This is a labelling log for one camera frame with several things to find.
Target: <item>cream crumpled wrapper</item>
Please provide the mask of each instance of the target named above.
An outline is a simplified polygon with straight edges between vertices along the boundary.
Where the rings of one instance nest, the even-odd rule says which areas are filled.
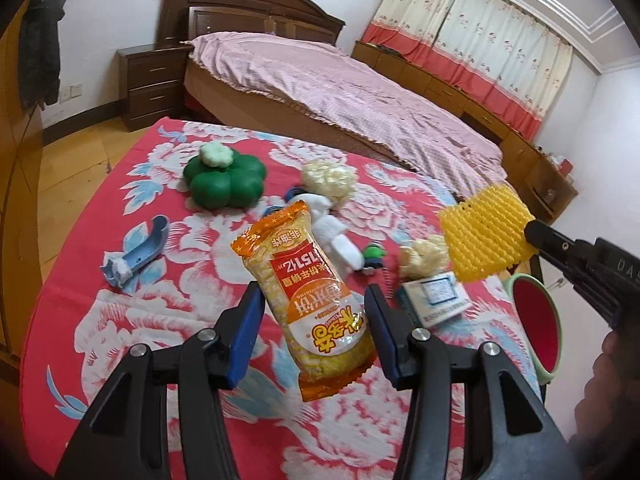
[[[410,245],[400,247],[398,259],[401,279],[420,280],[446,270],[449,251],[442,236],[430,235],[427,239],[413,240]]]
[[[302,184],[309,193],[322,195],[334,204],[343,202],[356,189],[355,168],[330,160],[312,160],[302,166]]]

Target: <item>green toy figure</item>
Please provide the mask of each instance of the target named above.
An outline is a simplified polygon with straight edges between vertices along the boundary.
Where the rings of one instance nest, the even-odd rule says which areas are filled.
[[[266,175],[257,157],[242,155],[220,142],[203,144],[182,173],[193,201],[209,210],[252,206],[262,196]]]
[[[386,255],[385,248],[380,242],[371,242],[362,250],[364,257],[364,267],[362,272],[367,276],[375,274],[376,269],[382,269],[382,257]]]

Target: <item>table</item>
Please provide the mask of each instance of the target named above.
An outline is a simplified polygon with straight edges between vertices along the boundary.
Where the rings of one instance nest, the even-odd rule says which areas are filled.
[[[212,214],[193,203],[182,168],[209,140],[265,163],[264,196],[256,206]],[[265,208],[281,205],[284,192],[299,183],[302,164],[317,158],[357,168],[356,192],[339,216],[359,247],[370,240],[385,246],[390,278],[397,284],[398,244],[438,232],[436,212],[454,203],[433,179],[300,140],[167,118],[114,168],[68,236],[31,320],[21,404],[25,440],[40,468],[54,473],[78,420],[130,346],[180,344],[237,304],[251,276],[230,243]],[[122,254],[144,239],[157,214],[172,222],[164,255],[126,290],[111,288],[100,265],[108,254]],[[369,280],[352,274],[347,284],[362,300]],[[472,348],[494,340],[537,390],[524,331],[499,279],[465,288],[473,307],[439,327],[437,335]],[[333,397],[303,403],[297,373],[280,328],[265,314],[244,380],[223,395],[241,477],[391,478],[410,393],[396,392],[375,364]],[[452,391],[452,405],[447,479],[459,478],[462,468],[461,386]],[[177,417],[177,391],[170,388],[169,446],[174,478],[180,479]]]

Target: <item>wooden headboard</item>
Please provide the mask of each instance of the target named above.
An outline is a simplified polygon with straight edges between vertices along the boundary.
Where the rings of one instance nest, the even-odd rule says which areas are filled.
[[[343,26],[311,0],[163,0],[156,43],[228,30],[335,44]]]

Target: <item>textured yellow pad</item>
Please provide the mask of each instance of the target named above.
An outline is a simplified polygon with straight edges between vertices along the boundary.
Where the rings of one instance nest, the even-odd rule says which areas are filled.
[[[438,216],[459,282],[482,280],[537,252],[524,237],[534,216],[506,184],[489,186]]]

